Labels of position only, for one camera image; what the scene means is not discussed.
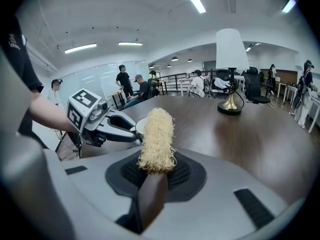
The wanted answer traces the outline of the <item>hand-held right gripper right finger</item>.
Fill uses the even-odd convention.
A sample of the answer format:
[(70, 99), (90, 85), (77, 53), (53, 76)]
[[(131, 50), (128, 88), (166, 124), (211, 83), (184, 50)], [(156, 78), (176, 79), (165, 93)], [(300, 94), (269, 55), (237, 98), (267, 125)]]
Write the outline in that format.
[[(179, 148), (206, 170), (204, 187), (187, 202), (166, 203), (143, 232), (150, 240), (271, 240), (293, 220), (304, 199), (292, 205), (241, 167), (216, 157)], [(234, 192), (250, 190), (275, 217), (257, 229)]]

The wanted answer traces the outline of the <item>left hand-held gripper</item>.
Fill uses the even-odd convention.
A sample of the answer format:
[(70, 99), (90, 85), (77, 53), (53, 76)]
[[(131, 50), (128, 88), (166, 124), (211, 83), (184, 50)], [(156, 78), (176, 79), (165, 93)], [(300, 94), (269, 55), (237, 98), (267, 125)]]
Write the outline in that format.
[(110, 110), (105, 99), (85, 88), (72, 94), (67, 101), (67, 118), (88, 144), (101, 147), (106, 139), (136, 141), (136, 122), (122, 111)]

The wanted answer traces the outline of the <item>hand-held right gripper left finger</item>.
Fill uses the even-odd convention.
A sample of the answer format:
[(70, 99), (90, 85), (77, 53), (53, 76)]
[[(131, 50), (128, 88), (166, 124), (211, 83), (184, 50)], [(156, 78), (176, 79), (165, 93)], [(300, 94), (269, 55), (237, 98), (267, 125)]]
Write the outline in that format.
[(112, 221), (127, 214), (130, 210), (132, 196), (138, 192), (138, 186), (142, 180), (129, 181), (132, 175), (127, 170), (122, 173), (122, 167), (126, 164), (137, 162), (140, 150), (123, 150), (105, 155), (65, 160), (61, 165), (65, 170), (85, 167), (85, 170), (69, 174), (71, 182), (80, 193), (98, 209), (103, 215)]

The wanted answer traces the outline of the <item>white ceramic mug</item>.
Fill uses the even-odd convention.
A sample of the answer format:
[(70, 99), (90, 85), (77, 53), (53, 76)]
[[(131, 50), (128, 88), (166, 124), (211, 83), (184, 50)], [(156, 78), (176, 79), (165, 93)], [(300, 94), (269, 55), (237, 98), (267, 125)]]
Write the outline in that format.
[(135, 125), (135, 131), (137, 134), (144, 135), (145, 134), (145, 125), (147, 122), (147, 117), (140, 119)]

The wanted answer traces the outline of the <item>tan bristle brush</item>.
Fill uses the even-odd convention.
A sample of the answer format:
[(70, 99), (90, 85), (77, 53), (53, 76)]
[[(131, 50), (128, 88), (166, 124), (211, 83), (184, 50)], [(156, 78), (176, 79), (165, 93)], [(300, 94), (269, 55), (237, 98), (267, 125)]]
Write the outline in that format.
[(176, 166), (172, 147), (174, 124), (172, 116), (162, 108), (151, 110), (143, 127), (142, 149), (137, 166), (148, 174), (168, 174)]

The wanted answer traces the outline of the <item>person's left forearm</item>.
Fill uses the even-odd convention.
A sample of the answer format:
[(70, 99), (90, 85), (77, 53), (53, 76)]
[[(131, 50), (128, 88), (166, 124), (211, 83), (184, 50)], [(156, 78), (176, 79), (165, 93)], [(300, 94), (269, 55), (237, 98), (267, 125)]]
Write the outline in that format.
[(33, 90), (31, 93), (28, 113), (35, 122), (55, 130), (78, 132), (62, 108), (43, 98), (37, 90)]

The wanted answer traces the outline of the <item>small wooden desk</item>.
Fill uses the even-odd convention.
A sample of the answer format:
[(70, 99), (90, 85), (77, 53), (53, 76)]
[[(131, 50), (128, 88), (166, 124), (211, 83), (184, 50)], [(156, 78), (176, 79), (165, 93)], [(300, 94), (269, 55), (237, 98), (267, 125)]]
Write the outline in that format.
[(116, 110), (121, 110), (126, 104), (126, 99), (123, 97), (123, 93), (124, 92), (120, 90), (112, 93), (107, 97), (111, 106)]

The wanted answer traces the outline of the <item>frosted glass partition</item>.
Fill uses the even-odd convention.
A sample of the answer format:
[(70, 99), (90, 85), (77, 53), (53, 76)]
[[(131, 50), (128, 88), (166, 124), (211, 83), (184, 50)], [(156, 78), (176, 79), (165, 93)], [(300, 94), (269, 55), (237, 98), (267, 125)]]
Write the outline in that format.
[(145, 80), (149, 78), (149, 68), (144, 61), (120, 61), (79, 70), (62, 77), (59, 91), (62, 105), (66, 107), (68, 97), (82, 88), (108, 100), (109, 95), (121, 90), (116, 84), (120, 65), (125, 65), (135, 91), (139, 89), (139, 85), (134, 82), (137, 74), (142, 75)]

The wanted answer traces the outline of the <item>black and white railing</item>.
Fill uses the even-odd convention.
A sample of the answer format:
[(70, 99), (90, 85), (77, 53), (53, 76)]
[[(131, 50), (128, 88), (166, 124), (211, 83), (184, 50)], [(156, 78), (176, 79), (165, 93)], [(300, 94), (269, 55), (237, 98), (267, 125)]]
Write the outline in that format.
[[(214, 86), (213, 81), (217, 76), (218, 70), (201, 71), (203, 77), (208, 77), (211, 87)], [(177, 73), (159, 77), (159, 87), (163, 95), (171, 93), (179, 93), (181, 97), (187, 95), (187, 89), (190, 86), (194, 74), (192, 72)]]

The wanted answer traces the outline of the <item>white cloth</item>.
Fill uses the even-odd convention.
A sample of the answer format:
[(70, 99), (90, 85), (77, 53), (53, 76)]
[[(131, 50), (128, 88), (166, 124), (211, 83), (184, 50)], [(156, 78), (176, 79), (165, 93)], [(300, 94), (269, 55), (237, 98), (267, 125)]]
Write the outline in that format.
[(231, 87), (230, 82), (228, 80), (225, 81), (225, 80), (222, 80), (219, 77), (216, 77), (214, 79), (214, 85), (219, 89), (227, 89), (227, 88)]

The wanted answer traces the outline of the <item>black office chair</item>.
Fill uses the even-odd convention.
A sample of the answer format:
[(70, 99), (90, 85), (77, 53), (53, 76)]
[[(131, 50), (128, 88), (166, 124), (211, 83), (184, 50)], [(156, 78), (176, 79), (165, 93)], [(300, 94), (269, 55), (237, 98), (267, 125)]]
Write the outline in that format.
[(246, 86), (244, 94), (247, 103), (268, 104), (271, 102), (268, 93), (272, 86), (265, 84), (264, 79), (261, 81), (262, 75), (258, 73), (257, 68), (250, 67), (243, 76)]
[[(224, 81), (229, 81), (229, 80), (228, 80), (228, 77), (229, 77), (229, 71), (228, 71), (228, 70), (219, 69), (219, 70), (216, 72), (216, 78), (220, 78), (220, 79), (222, 79), (222, 80), (224, 80)], [(230, 87), (229, 87), (229, 88), (226, 88), (226, 89), (220, 89), (220, 88), (218, 88), (218, 87), (216, 87), (216, 86), (215, 86), (215, 88), (216, 88), (217, 90), (223, 91), (224, 93), (227, 93), (227, 92), (229, 91), (229, 89), (230, 89)]]

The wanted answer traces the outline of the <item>person's black t-shirt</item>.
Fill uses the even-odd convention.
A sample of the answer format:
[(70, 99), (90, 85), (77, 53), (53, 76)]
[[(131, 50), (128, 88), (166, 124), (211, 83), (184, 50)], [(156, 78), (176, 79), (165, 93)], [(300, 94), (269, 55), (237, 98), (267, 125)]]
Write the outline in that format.
[(27, 39), (22, 34), (17, 17), (13, 14), (0, 32), (0, 45), (19, 78), (35, 94), (34, 98), (42, 103), (44, 99), (41, 92), (44, 86), (34, 71), (26, 44)]

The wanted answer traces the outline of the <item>white table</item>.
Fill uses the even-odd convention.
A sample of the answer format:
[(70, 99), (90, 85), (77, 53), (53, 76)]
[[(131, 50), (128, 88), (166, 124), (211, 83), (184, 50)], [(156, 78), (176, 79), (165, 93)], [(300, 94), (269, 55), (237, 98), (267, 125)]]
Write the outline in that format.
[(317, 119), (318, 119), (318, 116), (320, 115), (320, 98), (317, 98), (316, 96), (311, 96), (311, 101), (312, 101), (312, 106), (315, 105), (316, 106), (316, 112), (314, 114), (314, 117), (312, 118), (312, 123), (307, 131), (308, 134), (311, 134), (316, 122), (317, 122)]
[(291, 85), (286, 85), (285, 91), (284, 91), (284, 96), (283, 96), (283, 104), (286, 103), (286, 100), (290, 99), (290, 108), (293, 108), (293, 102), (296, 98), (298, 89), (294, 86)]

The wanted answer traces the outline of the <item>white shade brass table lamp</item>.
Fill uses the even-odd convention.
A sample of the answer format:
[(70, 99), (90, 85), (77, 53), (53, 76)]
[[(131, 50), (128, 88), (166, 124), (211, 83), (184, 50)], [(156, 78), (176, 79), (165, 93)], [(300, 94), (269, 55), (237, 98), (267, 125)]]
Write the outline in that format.
[(235, 70), (248, 70), (249, 61), (247, 52), (238, 30), (233, 28), (221, 29), (216, 33), (216, 68), (218, 70), (227, 69), (230, 76), (228, 99), (220, 102), (217, 109), (220, 113), (228, 116), (239, 116), (242, 112), (242, 106), (235, 103), (234, 94), (239, 87), (235, 80)]

